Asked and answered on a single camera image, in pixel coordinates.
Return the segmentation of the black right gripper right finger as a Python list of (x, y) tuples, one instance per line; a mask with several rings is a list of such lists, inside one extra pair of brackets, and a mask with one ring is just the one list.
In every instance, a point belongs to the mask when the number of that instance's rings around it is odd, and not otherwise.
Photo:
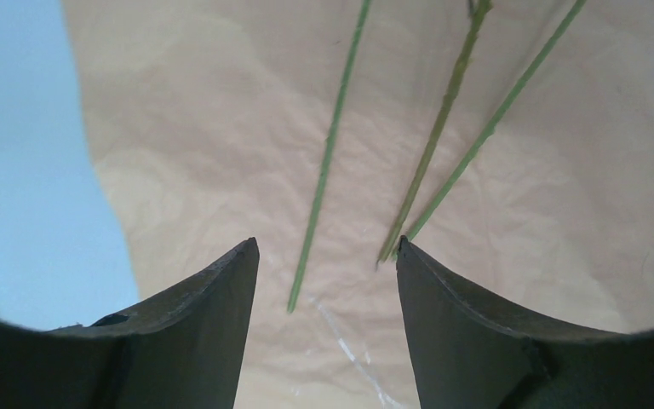
[(654, 329), (621, 334), (530, 310), (407, 238), (399, 298), (423, 408), (654, 408)]

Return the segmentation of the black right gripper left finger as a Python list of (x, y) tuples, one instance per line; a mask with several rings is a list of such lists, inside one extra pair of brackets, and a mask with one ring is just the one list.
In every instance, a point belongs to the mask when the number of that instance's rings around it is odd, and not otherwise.
[(0, 320), (0, 408), (231, 408), (260, 254), (246, 239), (202, 271), (93, 325)]

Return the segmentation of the pink fake flower stem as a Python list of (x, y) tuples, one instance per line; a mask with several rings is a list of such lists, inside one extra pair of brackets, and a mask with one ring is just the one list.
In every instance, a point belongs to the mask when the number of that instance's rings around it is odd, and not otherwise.
[(541, 47), (531, 63), (526, 67), (525, 71), (517, 78), (512, 88), (507, 92), (505, 98), (492, 114), (490, 119), (485, 123), (482, 130), (479, 132), (471, 147), (466, 151), (460, 162), (455, 169), (450, 173), (442, 187), (436, 192), (431, 201), (427, 204), (426, 208), (418, 216), (415, 223), (407, 230), (404, 236), (413, 240), (427, 224), (427, 221), (433, 213), (440, 206), (450, 190), (457, 183), (462, 176), (470, 162), (477, 156), (479, 149), (485, 144), (487, 139), (494, 134), (497, 125), (505, 117), (510, 107), (514, 104), (515, 100), (521, 94), (525, 86), (531, 80), (532, 76), (536, 73), (537, 69), (548, 58), (548, 55), (555, 47), (559, 39), (565, 34), (571, 22), (577, 17), (585, 5), (586, 0), (576, 0), (566, 13), (565, 17), (557, 25), (554, 33), (548, 38), (547, 42)]

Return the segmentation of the yellow fake flower stem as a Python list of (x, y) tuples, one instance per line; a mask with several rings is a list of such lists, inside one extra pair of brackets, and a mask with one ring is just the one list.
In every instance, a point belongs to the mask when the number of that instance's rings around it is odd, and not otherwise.
[(473, 10), (470, 12), (470, 27), (463, 40), (459, 55), (456, 57), (455, 64), (450, 73), (450, 79), (444, 96), (441, 101), (440, 108), (430, 129), (427, 143), (422, 151), (420, 161), (416, 167), (416, 171), (412, 177), (410, 185), (407, 188), (404, 199), (396, 217), (393, 220), (391, 227), (388, 230), (387, 237), (385, 238), (381, 249), (376, 258), (376, 266), (384, 263), (393, 253), (399, 233), (402, 231), (404, 223), (410, 210), (415, 202), (416, 195), (421, 187), (422, 181), (427, 173), (427, 168), (433, 158), (435, 149), (438, 145), (439, 138), (441, 137), (447, 118), (449, 117), (451, 108), (453, 107), (457, 96), (459, 95), (466, 70), (468, 68), (473, 48), (479, 38), (479, 31), (485, 21), (486, 15), (492, 9), (492, 1), (480, 0), (476, 5), (472, 5)]

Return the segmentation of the white fake flower stem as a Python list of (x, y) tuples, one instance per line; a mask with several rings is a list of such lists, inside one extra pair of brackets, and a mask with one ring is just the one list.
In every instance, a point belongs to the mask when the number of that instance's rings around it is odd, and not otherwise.
[(353, 68), (359, 51), (359, 45), (363, 36), (364, 27), (370, 14), (371, 5), (371, 0), (364, 0), (361, 2), (357, 22), (353, 29), (351, 42), (347, 52), (347, 57), (345, 59), (345, 65), (342, 69), (336, 101), (330, 120), (330, 126), (324, 140), (324, 152), (319, 166), (318, 180), (313, 195), (310, 214), (307, 220), (307, 228), (304, 235), (304, 240), (302, 242), (299, 259), (296, 265), (289, 299), (286, 304), (286, 312), (288, 314), (293, 314), (295, 311), (300, 296), (302, 283), (307, 271), (308, 259), (313, 246), (313, 239), (316, 233), (318, 219), (322, 209), (324, 193), (326, 190), (327, 181), (329, 179), (331, 161), (336, 147), (336, 141), (344, 105), (347, 98), (347, 92), (352, 79)]

